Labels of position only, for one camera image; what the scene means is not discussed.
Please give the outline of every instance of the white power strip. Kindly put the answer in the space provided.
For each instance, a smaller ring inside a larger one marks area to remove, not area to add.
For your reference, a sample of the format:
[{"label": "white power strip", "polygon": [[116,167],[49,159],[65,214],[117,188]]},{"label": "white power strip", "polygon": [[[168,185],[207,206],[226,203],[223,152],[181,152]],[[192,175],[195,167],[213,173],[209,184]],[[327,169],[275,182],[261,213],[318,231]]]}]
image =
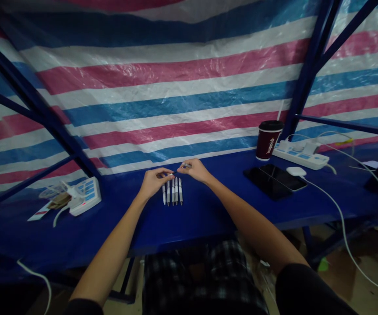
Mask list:
[{"label": "white power strip", "polygon": [[301,166],[318,170],[327,165],[329,157],[321,154],[305,154],[303,151],[294,151],[291,142],[286,141],[282,146],[279,143],[275,145],[272,155],[284,160],[297,163]]},{"label": "white power strip", "polygon": [[82,197],[76,198],[80,201],[69,210],[69,213],[76,217],[98,204],[101,201],[101,194],[98,180],[95,177],[88,178],[75,187],[78,188]]}]

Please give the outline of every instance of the coffee cup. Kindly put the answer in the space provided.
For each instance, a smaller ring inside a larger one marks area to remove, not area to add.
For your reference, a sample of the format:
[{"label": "coffee cup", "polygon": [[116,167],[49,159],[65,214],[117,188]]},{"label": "coffee cup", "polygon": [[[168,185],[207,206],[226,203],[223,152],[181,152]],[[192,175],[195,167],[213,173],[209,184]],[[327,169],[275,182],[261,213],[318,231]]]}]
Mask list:
[{"label": "coffee cup", "polygon": [[258,146],[256,148],[256,158],[258,160],[268,161],[270,159],[283,128],[284,123],[280,120],[266,120],[260,124]]}]

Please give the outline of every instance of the white pen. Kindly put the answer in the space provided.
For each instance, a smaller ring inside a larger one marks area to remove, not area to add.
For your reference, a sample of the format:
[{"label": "white pen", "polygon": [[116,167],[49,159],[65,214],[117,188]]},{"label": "white pen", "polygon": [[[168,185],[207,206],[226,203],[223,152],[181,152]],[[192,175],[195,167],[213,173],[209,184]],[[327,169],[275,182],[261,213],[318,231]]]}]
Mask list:
[{"label": "white pen", "polygon": [[167,182],[167,205],[170,206],[170,182]]},{"label": "white pen", "polygon": [[171,203],[173,204],[173,206],[174,206],[174,197],[175,197],[175,195],[174,195],[174,192],[175,192],[175,187],[174,187],[174,179],[172,180],[172,184],[171,184]]},{"label": "white pen", "polygon": [[181,178],[179,178],[179,193],[180,193],[180,204],[183,205],[183,190],[181,189]]},{"label": "white pen", "polygon": [[163,202],[164,206],[166,205],[166,185],[163,184]]},{"label": "white pen", "polygon": [[176,206],[177,206],[179,204],[179,180],[177,177],[176,177],[176,182],[174,183],[174,187],[176,187],[174,190],[176,194],[176,196],[174,197],[174,201],[176,202]]}]

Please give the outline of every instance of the hand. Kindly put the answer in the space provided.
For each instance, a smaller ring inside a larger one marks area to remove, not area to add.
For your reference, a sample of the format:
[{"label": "hand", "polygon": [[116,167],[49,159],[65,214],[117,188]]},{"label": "hand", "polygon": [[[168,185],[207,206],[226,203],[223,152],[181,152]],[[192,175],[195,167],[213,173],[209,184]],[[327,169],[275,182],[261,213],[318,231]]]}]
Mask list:
[{"label": "hand", "polygon": [[174,175],[165,175],[164,173],[171,174],[174,172],[167,168],[156,168],[154,170],[146,171],[138,195],[144,199],[149,199],[155,195],[164,183],[175,177]]},{"label": "hand", "polygon": [[[192,167],[190,168],[183,168],[183,163],[189,164]],[[211,173],[208,172],[205,166],[203,166],[201,160],[199,159],[192,159],[184,161],[177,171],[181,174],[189,174],[194,179],[207,184],[210,180],[214,179]]]}]

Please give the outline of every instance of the black phone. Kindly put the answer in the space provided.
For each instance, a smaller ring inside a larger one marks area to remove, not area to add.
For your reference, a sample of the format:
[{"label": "black phone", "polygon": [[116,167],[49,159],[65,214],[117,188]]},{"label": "black phone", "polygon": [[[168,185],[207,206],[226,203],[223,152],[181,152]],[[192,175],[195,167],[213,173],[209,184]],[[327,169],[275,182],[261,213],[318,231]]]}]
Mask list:
[{"label": "black phone", "polygon": [[273,201],[278,201],[293,194],[288,187],[259,168],[245,170],[243,174]]},{"label": "black phone", "polygon": [[299,177],[292,176],[287,171],[282,170],[273,164],[264,165],[259,169],[268,174],[269,176],[273,177],[278,182],[280,182],[292,191],[297,191],[307,186],[307,183],[301,180]]}]

